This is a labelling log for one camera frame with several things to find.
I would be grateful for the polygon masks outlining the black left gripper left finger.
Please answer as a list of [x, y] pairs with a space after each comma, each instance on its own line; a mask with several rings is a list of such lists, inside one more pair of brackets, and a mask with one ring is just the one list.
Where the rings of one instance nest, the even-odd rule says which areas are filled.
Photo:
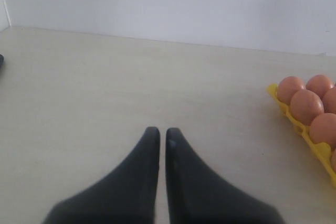
[[160, 132], [147, 127], [112, 172], [56, 204], [44, 223], [154, 223], [159, 162]]

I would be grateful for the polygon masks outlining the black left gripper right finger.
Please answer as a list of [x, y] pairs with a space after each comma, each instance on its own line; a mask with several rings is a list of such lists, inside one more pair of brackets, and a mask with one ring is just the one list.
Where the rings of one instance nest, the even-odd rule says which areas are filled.
[[276, 208], [213, 171], [175, 127], [166, 132], [165, 177], [171, 223], [284, 223]]

